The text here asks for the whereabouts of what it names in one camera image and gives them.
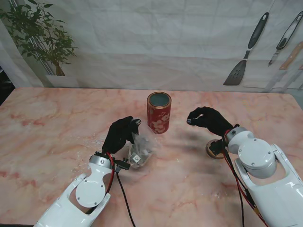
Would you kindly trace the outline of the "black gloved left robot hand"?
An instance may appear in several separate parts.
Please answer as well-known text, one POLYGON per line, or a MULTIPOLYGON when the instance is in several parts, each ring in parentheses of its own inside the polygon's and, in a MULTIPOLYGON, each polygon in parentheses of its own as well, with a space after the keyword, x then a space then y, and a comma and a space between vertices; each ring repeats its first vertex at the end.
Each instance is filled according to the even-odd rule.
POLYGON ((128 116, 111 124, 102 146, 102 153, 115 154, 121 150, 127 141, 134 144, 133 134, 139 134, 140 119, 128 116))

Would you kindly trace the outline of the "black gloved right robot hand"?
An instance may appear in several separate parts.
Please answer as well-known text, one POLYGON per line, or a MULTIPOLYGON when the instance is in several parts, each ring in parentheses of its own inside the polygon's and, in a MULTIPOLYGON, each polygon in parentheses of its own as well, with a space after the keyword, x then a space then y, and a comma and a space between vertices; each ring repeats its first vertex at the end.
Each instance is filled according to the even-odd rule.
POLYGON ((198 107, 190 112, 187 124, 207 128, 211 133, 223 137, 233 126, 215 109, 198 107))

